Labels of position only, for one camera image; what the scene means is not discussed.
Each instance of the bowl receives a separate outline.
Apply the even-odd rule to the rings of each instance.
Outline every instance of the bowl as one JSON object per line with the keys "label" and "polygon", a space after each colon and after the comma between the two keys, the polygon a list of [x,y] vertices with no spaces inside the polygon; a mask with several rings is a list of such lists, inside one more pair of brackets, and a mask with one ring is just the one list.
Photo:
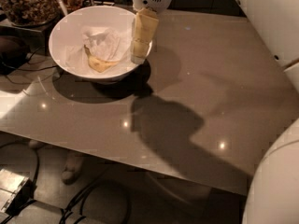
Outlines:
{"label": "bowl", "polygon": [[84,52],[81,52],[84,48],[82,31],[87,28],[99,31],[109,28],[124,34],[127,43],[131,44],[134,20],[133,12],[119,7],[98,6],[76,10],[63,17],[52,29],[49,39],[50,56],[62,69],[76,77],[101,84],[118,82],[139,66],[131,62],[130,50],[126,51],[127,54],[116,65],[104,72],[97,72],[88,65],[87,55],[84,58]]}

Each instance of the tabletop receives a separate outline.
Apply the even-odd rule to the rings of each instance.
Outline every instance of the tabletop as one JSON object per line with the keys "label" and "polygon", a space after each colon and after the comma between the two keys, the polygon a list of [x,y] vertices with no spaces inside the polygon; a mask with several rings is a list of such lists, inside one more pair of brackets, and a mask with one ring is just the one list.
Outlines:
{"label": "tabletop", "polygon": [[[55,65],[35,55],[22,69]],[[167,10],[114,85],[59,67],[0,77],[0,130],[247,195],[299,95],[246,18]]]}

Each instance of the person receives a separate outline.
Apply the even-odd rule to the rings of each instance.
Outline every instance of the person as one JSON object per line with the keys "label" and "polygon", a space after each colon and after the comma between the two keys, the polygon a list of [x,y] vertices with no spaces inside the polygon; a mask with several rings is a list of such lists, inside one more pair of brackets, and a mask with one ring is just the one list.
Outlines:
{"label": "person", "polygon": [[[39,149],[45,146],[45,143],[30,140],[28,147],[31,149]],[[62,171],[62,181],[66,185],[73,184],[77,181],[81,173],[82,164],[84,162],[84,154],[74,150],[67,150],[64,169]]]}

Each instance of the power adapter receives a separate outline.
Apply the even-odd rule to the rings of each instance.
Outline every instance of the power adapter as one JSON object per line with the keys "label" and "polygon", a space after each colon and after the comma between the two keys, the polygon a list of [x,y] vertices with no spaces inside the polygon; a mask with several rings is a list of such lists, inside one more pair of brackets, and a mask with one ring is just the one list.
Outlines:
{"label": "power adapter", "polygon": [[18,215],[20,207],[30,198],[31,187],[28,177],[0,170],[0,212]]}

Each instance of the floor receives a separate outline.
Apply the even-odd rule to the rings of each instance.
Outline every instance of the floor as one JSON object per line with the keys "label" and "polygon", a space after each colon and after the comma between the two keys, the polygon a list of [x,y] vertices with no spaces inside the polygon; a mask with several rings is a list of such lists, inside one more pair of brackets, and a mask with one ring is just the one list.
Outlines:
{"label": "floor", "polygon": [[[18,136],[0,133],[0,146],[19,139]],[[10,221],[11,223],[60,223],[61,209],[65,209],[70,200],[99,175],[100,185],[93,189],[86,199],[82,213],[86,218],[79,223],[241,223],[245,201],[242,196],[213,189],[203,214],[198,217],[199,215],[194,212],[189,212],[187,205],[178,205],[156,191],[147,181],[149,172],[92,156],[85,157],[82,173],[77,182],[65,185],[61,181],[61,172],[64,169],[66,152],[66,149],[51,145],[45,145],[37,151],[40,160],[34,194],[37,202],[21,211]],[[0,149],[0,168],[28,176],[33,180],[36,155],[26,145],[3,147]],[[131,215],[127,222],[122,222],[128,210],[127,197],[131,200]],[[73,214],[65,223],[76,223],[81,217],[79,206],[80,203],[72,209]],[[0,221],[6,216],[1,214]]]}

